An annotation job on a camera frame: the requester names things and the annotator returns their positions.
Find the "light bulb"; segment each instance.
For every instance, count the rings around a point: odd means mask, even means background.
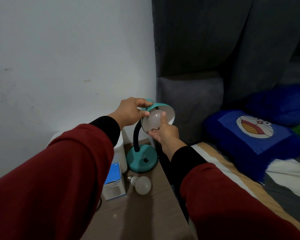
[[[160,127],[160,117],[162,112],[162,110],[156,109],[150,113],[149,125],[151,129],[158,129]]]
[[[131,185],[136,188],[136,192],[140,195],[147,194],[151,189],[151,181],[146,176],[129,176],[128,181],[130,181]]]

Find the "mattress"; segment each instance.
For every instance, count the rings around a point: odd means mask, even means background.
[[[240,173],[215,145],[201,142],[192,147],[250,195],[300,230],[300,157],[273,161],[261,185]]]

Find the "doraemon pillow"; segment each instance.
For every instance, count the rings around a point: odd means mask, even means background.
[[[203,128],[237,169],[254,181],[263,181],[273,160],[300,156],[300,137],[290,128],[241,110],[217,112],[203,122]]]
[[[281,86],[248,97],[244,111],[279,125],[300,124],[300,84]]]

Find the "black cuff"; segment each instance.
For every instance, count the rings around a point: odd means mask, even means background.
[[[179,190],[186,175],[196,166],[206,163],[199,153],[191,146],[178,149],[171,159],[171,169],[175,187]]]
[[[113,147],[116,146],[120,136],[120,126],[116,120],[110,116],[102,116],[89,123],[101,129],[109,137]]]

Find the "teal lamp base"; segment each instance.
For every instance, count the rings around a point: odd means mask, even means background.
[[[127,154],[127,164],[130,170],[136,173],[143,173],[151,170],[158,162],[156,150],[150,145],[140,145],[136,152],[133,146]]]

